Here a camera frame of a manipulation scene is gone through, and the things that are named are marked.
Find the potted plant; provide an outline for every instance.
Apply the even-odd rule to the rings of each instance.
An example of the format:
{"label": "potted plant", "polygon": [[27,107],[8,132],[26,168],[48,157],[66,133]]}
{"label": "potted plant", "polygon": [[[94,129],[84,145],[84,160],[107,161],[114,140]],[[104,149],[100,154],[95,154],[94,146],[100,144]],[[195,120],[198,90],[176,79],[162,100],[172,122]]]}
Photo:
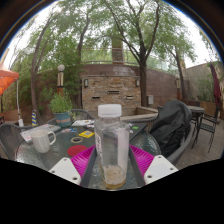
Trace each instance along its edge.
{"label": "potted plant", "polygon": [[55,93],[49,104],[50,110],[54,113],[56,124],[61,127],[71,125],[72,102],[67,92]]}

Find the white mug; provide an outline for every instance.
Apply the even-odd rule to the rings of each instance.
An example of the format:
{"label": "white mug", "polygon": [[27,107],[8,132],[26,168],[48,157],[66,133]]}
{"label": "white mug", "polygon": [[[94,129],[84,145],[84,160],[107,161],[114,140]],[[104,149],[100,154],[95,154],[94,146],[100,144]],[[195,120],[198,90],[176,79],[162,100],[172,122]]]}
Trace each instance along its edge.
{"label": "white mug", "polygon": [[[54,140],[52,142],[49,141],[49,134],[54,135]],[[56,136],[53,131],[47,132],[45,130],[37,130],[31,133],[31,139],[35,149],[40,153],[45,153],[49,151],[50,146],[56,141]]]}

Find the yellow object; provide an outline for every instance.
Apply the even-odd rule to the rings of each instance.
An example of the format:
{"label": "yellow object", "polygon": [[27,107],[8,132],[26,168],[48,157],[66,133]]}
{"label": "yellow object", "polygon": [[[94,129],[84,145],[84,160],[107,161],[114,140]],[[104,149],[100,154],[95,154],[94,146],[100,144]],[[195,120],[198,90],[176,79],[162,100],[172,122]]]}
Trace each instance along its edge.
{"label": "yellow object", "polygon": [[91,137],[93,135],[94,135],[94,133],[90,132],[90,131],[84,131],[81,134],[79,134],[79,136],[82,136],[82,137],[85,137],[85,138],[89,138],[89,137]]}

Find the orange umbrella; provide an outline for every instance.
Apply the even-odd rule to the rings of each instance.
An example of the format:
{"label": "orange umbrella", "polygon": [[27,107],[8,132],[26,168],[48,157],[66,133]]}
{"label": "orange umbrella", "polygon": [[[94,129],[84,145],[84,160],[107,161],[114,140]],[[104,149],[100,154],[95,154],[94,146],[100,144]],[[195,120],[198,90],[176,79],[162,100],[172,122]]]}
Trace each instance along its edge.
{"label": "orange umbrella", "polygon": [[0,96],[19,78],[19,73],[8,70],[3,63],[0,64]]}

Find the wall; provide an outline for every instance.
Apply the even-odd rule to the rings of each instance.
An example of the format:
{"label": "wall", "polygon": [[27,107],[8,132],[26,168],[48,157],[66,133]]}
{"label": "wall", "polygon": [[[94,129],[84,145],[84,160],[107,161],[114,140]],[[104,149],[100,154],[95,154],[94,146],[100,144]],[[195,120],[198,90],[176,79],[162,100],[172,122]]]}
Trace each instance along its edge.
{"label": "wall", "polygon": [[[125,65],[85,65],[82,77],[83,108],[97,116],[99,104],[119,103],[123,108],[124,116],[136,114],[136,107],[141,106],[140,87],[135,86],[139,79],[139,67]],[[84,87],[84,80],[88,79],[88,87]],[[154,96],[154,104],[164,105],[167,100],[177,98],[175,76],[152,69],[147,69],[147,95]],[[119,94],[108,94],[108,91],[117,90]]]}
{"label": "wall", "polygon": [[[221,62],[215,66],[215,70],[218,78],[221,78],[224,75],[224,68]],[[198,100],[198,79],[207,79],[208,74],[211,74],[211,70],[210,67],[207,67],[207,63],[187,68],[185,70],[185,76],[189,81],[189,98],[193,97]],[[222,79],[220,85],[222,88],[224,87],[224,79]]]}
{"label": "wall", "polygon": [[176,77],[168,73],[147,70],[147,95],[153,95],[152,108],[163,106],[166,101],[177,98]]}

